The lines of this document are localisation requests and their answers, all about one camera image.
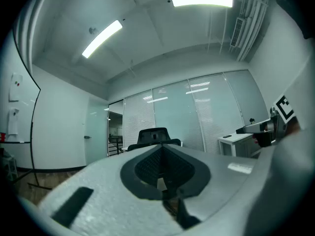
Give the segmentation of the frosted glass door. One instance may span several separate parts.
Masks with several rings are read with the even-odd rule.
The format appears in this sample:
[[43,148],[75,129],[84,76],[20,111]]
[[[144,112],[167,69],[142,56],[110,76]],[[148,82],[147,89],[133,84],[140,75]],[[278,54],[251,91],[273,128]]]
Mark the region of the frosted glass door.
[[95,98],[89,98],[85,121],[86,164],[90,165],[106,158],[108,153],[108,104]]

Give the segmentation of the white side table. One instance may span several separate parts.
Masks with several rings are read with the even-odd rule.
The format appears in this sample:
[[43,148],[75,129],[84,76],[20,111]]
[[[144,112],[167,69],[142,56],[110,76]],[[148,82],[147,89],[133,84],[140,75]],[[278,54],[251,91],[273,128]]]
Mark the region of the white side table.
[[221,155],[254,158],[261,148],[254,142],[252,134],[231,133],[229,138],[218,138]]

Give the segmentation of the white shelf rack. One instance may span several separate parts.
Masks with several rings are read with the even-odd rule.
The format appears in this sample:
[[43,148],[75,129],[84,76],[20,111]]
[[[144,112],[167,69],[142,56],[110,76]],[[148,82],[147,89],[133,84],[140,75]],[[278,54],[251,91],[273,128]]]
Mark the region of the white shelf rack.
[[4,169],[5,176],[9,181],[14,181],[15,179],[18,178],[15,157],[1,147],[0,162],[2,168]]

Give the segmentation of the black metal railing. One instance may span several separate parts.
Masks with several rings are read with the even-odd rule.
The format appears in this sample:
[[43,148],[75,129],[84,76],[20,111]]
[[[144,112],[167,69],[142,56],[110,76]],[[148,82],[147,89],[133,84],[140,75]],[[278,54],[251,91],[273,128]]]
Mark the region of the black metal railing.
[[108,156],[117,155],[123,152],[123,137],[110,135],[108,138]]

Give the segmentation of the long ceiling light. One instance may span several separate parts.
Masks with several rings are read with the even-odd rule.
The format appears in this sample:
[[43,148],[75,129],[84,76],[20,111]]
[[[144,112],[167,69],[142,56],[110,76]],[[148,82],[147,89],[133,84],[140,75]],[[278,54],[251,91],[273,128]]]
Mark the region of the long ceiling light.
[[231,8],[233,0],[172,0],[174,7],[187,5],[216,5]]
[[122,24],[115,20],[108,27],[106,27],[83,51],[82,56],[89,58],[91,54],[105,42],[108,38],[123,28]]

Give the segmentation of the white paper sheet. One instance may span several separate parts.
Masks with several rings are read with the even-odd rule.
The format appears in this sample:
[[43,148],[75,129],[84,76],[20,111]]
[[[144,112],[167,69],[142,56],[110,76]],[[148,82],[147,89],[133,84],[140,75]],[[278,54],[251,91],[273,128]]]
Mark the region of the white paper sheet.
[[20,92],[23,83],[23,75],[18,73],[13,73],[11,76],[11,83],[9,89],[9,101],[15,102],[20,99]]
[[19,109],[11,108],[8,117],[8,135],[18,134],[18,114]]

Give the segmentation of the white air vent grille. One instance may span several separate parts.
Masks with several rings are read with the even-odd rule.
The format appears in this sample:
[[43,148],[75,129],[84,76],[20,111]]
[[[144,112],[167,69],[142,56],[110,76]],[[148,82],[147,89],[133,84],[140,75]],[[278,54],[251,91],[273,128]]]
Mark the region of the white air vent grille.
[[244,18],[237,17],[234,31],[233,31],[233,35],[232,35],[232,39],[230,42],[230,47],[232,47],[232,48],[238,47],[240,40],[241,40],[241,37],[242,37],[242,34],[243,34],[243,31],[245,29],[246,21],[247,20]]

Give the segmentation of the whiteboard with black stand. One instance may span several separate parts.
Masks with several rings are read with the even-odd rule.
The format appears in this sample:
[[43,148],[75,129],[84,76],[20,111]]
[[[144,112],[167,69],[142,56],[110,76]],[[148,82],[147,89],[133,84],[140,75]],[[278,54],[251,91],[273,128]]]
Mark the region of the whiteboard with black stand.
[[[13,73],[23,75],[20,99],[15,102],[9,101]],[[14,33],[10,30],[0,44],[0,132],[6,134],[5,142],[0,143],[0,148],[4,148],[15,157],[17,167],[26,169],[27,174],[34,174],[35,182],[29,183],[29,187],[44,189],[45,186],[39,184],[36,175],[32,151],[33,117],[39,93],[40,87],[26,68]],[[8,135],[8,117],[11,108],[19,109],[17,135]]]

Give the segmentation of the person's right forearm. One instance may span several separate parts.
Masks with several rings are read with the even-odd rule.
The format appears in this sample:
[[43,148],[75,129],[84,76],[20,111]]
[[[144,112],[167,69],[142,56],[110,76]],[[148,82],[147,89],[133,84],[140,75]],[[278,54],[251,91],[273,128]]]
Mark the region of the person's right forearm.
[[296,118],[292,118],[288,123],[287,123],[287,128],[286,128],[286,133],[285,135],[288,136],[293,133],[297,133],[301,130],[300,124]]

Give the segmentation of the black office chair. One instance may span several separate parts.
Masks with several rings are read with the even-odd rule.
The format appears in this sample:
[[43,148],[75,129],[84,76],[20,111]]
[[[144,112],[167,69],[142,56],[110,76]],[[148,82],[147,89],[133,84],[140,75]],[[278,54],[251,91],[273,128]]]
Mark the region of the black office chair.
[[137,143],[128,146],[127,151],[160,144],[183,146],[179,139],[170,138],[167,128],[158,127],[139,131]]

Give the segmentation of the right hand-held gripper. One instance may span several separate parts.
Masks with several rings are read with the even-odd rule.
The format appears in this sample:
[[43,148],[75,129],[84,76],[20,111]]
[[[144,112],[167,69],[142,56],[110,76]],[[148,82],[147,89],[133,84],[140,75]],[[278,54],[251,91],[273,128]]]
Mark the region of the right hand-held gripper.
[[296,118],[287,98],[283,95],[270,109],[270,118],[266,121],[245,125],[236,130],[237,134],[253,134],[255,143],[268,147],[286,137],[287,123]]

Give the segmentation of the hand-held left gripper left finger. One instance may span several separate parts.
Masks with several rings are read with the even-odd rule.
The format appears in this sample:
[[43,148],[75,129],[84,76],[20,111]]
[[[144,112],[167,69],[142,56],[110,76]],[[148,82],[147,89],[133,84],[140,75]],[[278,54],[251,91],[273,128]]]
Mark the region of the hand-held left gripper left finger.
[[39,210],[53,215],[79,188],[93,190],[70,229],[83,236],[173,236],[183,229],[161,201],[139,199],[123,185],[122,166],[147,151],[131,152],[96,161],[53,189]]

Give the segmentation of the white ceiling pipes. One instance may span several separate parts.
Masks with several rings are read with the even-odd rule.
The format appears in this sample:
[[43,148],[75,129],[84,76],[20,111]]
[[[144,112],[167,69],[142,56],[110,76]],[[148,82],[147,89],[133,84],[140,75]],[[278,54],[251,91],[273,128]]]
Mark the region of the white ceiling pipes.
[[236,47],[237,61],[244,61],[251,50],[262,26],[268,3],[269,0],[242,0],[239,17],[247,21],[240,43]]

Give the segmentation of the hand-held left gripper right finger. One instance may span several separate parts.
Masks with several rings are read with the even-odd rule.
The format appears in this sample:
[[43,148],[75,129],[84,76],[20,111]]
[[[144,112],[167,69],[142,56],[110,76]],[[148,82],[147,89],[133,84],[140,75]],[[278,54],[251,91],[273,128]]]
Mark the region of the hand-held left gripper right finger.
[[257,160],[163,145],[168,183],[179,199],[178,222],[197,225],[221,210],[239,191]]

